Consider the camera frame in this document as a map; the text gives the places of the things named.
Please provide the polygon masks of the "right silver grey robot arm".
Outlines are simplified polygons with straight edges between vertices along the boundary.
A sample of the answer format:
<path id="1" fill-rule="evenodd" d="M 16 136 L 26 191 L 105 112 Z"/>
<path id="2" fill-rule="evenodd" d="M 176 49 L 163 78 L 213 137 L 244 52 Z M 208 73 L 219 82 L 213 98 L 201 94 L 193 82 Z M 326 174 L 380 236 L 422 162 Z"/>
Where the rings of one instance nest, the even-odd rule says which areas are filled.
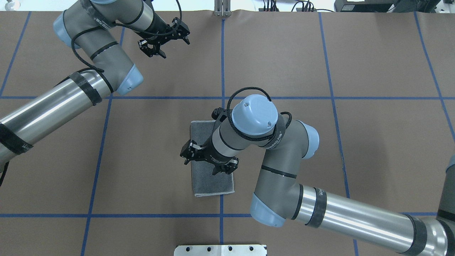
<path id="1" fill-rule="evenodd" d="M 268 227 L 255 222 L 246 213 L 246 200 L 229 205 L 228 212 L 219 208 L 191 214 L 189 226 L 179 229 L 179 244 L 169 251 L 173 256 L 207 255 L 332 255 L 347 256 L 347 240 L 379 246 L 382 237 L 396 242 L 405 232 L 405 245 L 410 247 L 413 226 L 426 225 L 427 242 L 436 243 L 436 235 L 454 223 L 429 212 L 427 203 L 435 206 L 433 185 L 442 181 L 439 142 L 446 148 L 442 109 L 436 99 L 420 98 L 341 98 L 342 112 L 377 109 L 380 114 L 391 109 L 399 131 L 382 141 L 377 136 L 348 136 L 348 147 L 335 155 L 336 124 L 328 98 L 291 99 L 291 112 L 305 107 L 323 115 L 317 122 L 322 130 L 320 151 L 312 160 L 300 161 L 298 176 L 293 182 L 302 187 L 302 217 L 288 220 L 283 228 Z"/>

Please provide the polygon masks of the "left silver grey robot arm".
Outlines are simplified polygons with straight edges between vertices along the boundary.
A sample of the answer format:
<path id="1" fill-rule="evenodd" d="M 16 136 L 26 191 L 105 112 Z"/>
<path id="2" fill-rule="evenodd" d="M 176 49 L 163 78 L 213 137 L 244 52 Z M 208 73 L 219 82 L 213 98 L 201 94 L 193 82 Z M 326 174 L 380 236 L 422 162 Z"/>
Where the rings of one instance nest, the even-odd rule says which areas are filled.
<path id="1" fill-rule="evenodd" d="M 189 44 L 190 31 L 181 11 L 168 24 L 156 13 L 152 1 L 76 1 L 58 16 L 53 29 L 84 68 L 1 119 L 2 174 L 10 160 L 65 123 L 110 94 L 128 94 L 143 82 L 138 67 L 109 32 L 114 27 L 140 36 L 138 47 L 148 57 L 166 58 L 161 46 L 171 40 Z"/>

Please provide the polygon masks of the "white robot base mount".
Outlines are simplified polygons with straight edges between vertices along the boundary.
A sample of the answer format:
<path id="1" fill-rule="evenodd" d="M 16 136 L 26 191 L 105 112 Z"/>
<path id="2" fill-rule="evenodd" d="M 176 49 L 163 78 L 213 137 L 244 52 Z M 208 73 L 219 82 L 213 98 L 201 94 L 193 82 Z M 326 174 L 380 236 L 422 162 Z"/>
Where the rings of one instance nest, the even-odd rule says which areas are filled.
<path id="1" fill-rule="evenodd" d="M 184 245 L 177 246 L 174 256 L 267 256 L 266 245 Z"/>

